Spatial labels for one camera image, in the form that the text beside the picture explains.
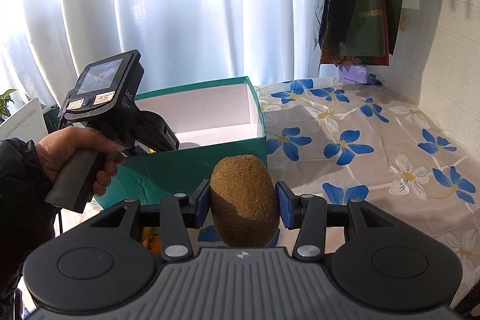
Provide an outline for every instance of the black jacket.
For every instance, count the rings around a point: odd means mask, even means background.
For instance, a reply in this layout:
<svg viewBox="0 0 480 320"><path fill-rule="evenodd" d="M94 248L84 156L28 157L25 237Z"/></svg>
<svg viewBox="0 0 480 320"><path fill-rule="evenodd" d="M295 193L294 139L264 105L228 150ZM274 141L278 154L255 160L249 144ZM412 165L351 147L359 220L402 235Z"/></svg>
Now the black jacket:
<svg viewBox="0 0 480 320"><path fill-rule="evenodd" d="M58 208L44 201L52 188L33 141L0 141L0 317L13 310L23 262L54 237Z"/></svg>

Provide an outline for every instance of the crosshair logo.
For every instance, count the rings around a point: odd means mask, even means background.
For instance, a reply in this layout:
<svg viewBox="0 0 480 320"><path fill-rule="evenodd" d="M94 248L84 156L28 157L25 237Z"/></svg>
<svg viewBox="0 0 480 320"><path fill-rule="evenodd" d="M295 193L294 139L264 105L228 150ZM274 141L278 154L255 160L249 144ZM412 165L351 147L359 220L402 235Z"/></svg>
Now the crosshair logo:
<svg viewBox="0 0 480 320"><path fill-rule="evenodd" d="M242 252L237 253L237 257L240 258L240 259L246 259L249 256L250 256L250 254L246 251L242 251Z"/></svg>

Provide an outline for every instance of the hand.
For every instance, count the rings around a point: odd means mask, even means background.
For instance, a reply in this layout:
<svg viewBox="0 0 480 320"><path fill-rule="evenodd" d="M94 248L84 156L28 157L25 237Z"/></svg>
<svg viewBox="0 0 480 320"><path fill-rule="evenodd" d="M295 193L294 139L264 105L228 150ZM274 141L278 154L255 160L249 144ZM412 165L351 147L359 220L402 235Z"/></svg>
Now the hand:
<svg viewBox="0 0 480 320"><path fill-rule="evenodd" d="M67 127L45 136L35 145L38 160L46 176L55 182L63 165L77 148L89 148L97 152L121 152L123 147L93 128ZM108 160L103 170L97 172L92 191L96 196L105 194L111 177L117 175L117 164L123 164L125 157L119 154L115 160Z"/></svg>

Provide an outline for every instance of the open cardboard box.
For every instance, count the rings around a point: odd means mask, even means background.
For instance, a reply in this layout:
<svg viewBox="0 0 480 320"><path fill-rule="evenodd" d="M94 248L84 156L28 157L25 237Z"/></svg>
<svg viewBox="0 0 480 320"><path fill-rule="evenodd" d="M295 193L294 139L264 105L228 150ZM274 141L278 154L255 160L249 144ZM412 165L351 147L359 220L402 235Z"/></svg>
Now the open cardboard box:
<svg viewBox="0 0 480 320"><path fill-rule="evenodd" d="M135 100L140 110L165 119L180 147L128 157L97 198L104 208L125 198L154 204L169 194L191 194L226 156L255 155L267 165L262 112L246 76L152 91Z"/></svg>

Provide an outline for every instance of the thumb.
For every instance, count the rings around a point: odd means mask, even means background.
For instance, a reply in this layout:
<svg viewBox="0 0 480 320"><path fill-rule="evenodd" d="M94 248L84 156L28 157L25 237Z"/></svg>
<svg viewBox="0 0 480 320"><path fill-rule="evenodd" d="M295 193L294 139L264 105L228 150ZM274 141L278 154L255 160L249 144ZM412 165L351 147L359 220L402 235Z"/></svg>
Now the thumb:
<svg viewBox="0 0 480 320"><path fill-rule="evenodd" d="M73 130L73 145L75 148L89 148L97 152L122 152L125 148L115 141L107 139L93 128L75 128Z"/></svg>

